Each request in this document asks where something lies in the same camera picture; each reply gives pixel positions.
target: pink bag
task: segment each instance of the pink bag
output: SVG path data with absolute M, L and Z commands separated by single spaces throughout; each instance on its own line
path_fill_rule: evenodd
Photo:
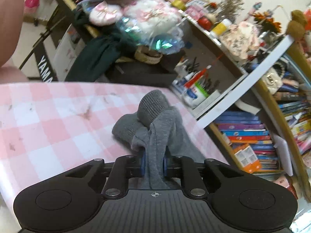
M 26 0 L 24 6 L 24 13 L 34 14 L 39 7 L 40 0 Z

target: shelf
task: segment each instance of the shelf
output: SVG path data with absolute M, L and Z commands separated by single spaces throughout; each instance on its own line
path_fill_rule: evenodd
M 240 78 L 243 74 L 245 74 L 245 71 L 242 70 L 237 62 L 231 58 L 230 54 L 227 53 L 227 50 L 223 48 L 222 44 L 217 39 L 215 39 L 208 31 L 202 29 L 197 22 L 186 13 L 181 13 L 187 18 L 188 22 L 190 22 L 194 36 L 197 37 L 215 56 L 218 57 L 221 53 L 226 54 L 220 58 L 220 61 L 231 72 L 231 74 L 234 75 L 235 78 Z M 257 68 L 252 73 L 248 74 L 238 86 L 236 86 L 223 98 L 222 101 L 218 102 L 214 108 L 210 109 L 209 112 L 199 119 L 198 123 L 202 128 L 208 125 L 209 129 L 213 133 L 213 137 L 218 140 L 234 163 L 241 169 L 241 165 L 236 160 L 232 148 L 226 143 L 222 133 L 212 121 L 233 105 L 235 101 L 242 97 L 249 89 L 251 89 L 252 93 L 257 97 L 264 108 L 266 119 L 269 119 L 269 121 L 264 121 L 264 123 L 270 123 L 267 125 L 267 128 L 270 131 L 273 131 L 273 133 L 279 134 L 287 141 L 295 173 L 297 174 L 307 199 L 311 201 L 310 183 L 297 144 L 281 110 L 278 107 L 278 104 L 261 80 L 261 77 L 266 73 L 266 71 L 284 54 L 292 43 L 293 39 L 290 36 L 286 36 L 259 65 L 259 69 Z M 311 78 L 310 67 L 298 68 L 298 71 L 302 78 Z
M 280 136 L 287 141 L 288 147 L 290 148 L 294 170 L 297 173 L 299 181 L 302 183 L 302 187 L 305 195 L 307 196 L 307 199 L 311 201 L 311 187 L 308 174 L 304 167 L 304 162 L 300 155 L 298 146 L 294 140 L 290 128 L 288 127 L 287 121 L 282 114 L 282 111 L 262 80 L 259 80 L 252 90 L 270 116 L 271 121 L 273 122 Z

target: bookshelf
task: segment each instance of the bookshelf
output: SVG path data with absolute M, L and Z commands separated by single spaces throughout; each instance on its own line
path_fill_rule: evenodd
M 225 68 L 235 77 L 235 79 L 241 78 L 243 75 L 249 76 L 247 72 L 239 66 L 237 62 L 232 60 L 230 55 L 227 53 L 227 51 L 222 48 L 221 43 L 213 38 L 210 33 L 201 27 L 197 25 L 197 23 L 189 16 L 183 15 L 187 18 L 190 28 L 192 30 L 192 34 L 202 42 L 208 50 L 210 50 L 216 57 L 221 55 L 222 53 L 225 53 L 219 61 L 225 66 Z M 292 44 L 293 40 L 291 37 L 286 36 L 285 41 L 279 43 L 279 45 L 270 53 L 270 55 L 265 59 L 266 62 L 269 62 L 271 65 L 277 61 L 287 50 L 287 48 Z M 239 168 L 242 169 L 241 164 L 238 162 L 238 160 L 235 158 L 233 150 L 231 146 L 228 145 L 228 143 L 225 141 L 222 133 L 219 131 L 218 127 L 213 123 L 213 120 L 218 116 L 219 109 L 220 112 L 226 110 L 229 108 L 236 98 L 240 98 L 244 95 L 248 95 L 249 97 L 253 97 L 257 100 L 257 104 L 259 104 L 259 107 L 263 109 L 263 111 L 260 111 L 260 119 L 263 120 L 263 122 L 266 124 L 267 129 L 272 131 L 275 134 L 278 134 L 280 137 L 284 138 L 289 146 L 290 154 L 291 154 L 291 161 L 294 168 L 294 173 L 296 174 L 296 177 L 298 178 L 298 182 L 300 184 L 300 188 L 303 190 L 306 198 L 311 201 L 311 187 L 309 183 L 309 178 L 307 171 L 305 169 L 302 157 L 299 153 L 298 146 L 294 140 L 294 137 L 291 133 L 290 128 L 287 125 L 287 122 L 279 109 L 279 106 L 276 102 L 276 100 L 273 98 L 273 96 L 268 91 L 268 88 L 265 86 L 264 82 L 261 80 L 261 74 L 256 69 L 255 70 L 258 75 L 258 78 L 254 78 L 254 83 L 251 85 L 251 83 L 247 84 L 246 87 L 244 86 L 244 90 L 236 90 L 237 87 L 235 87 L 234 90 L 236 92 L 238 91 L 238 94 L 235 94 L 236 92 L 231 91 L 231 93 L 228 94 L 228 96 L 231 95 L 231 100 L 228 101 L 228 99 L 224 98 L 222 101 L 218 102 L 216 106 L 214 106 L 212 109 L 210 109 L 205 116 L 202 118 L 199 118 L 198 122 L 201 123 L 202 128 L 206 127 L 206 130 L 208 130 L 208 133 L 211 134 L 211 137 L 215 141 L 216 144 L 219 144 L 222 146 L 222 148 L 225 150 L 227 155 L 231 157 L 232 162 Z M 303 74 L 305 74 L 308 78 L 311 78 L 311 69 L 310 67 L 303 67 L 301 68 L 301 71 Z

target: teddy bear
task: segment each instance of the teddy bear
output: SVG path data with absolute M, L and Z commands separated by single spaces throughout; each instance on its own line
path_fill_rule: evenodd
M 287 49 L 286 54 L 291 57 L 308 78 L 311 78 L 311 65 L 304 56 L 301 46 L 301 40 L 304 38 L 307 19 L 305 18 L 304 13 L 300 10 L 292 11 L 291 18 L 292 20 L 287 25 L 286 35 L 291 35 L 294 38 L 294 43 Z

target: table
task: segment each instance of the table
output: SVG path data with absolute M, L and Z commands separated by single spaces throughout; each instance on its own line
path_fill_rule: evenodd
M 111 130 L 141 98 L 156 89 L 109 83 L 0 85 L 0 192 L 12 210 L 24 188 L 94 158 L 105 162 L 130 152 Z M 226 160 L 182 102 L 159 88 L 180 111 L 192 142 L 206 156 Z

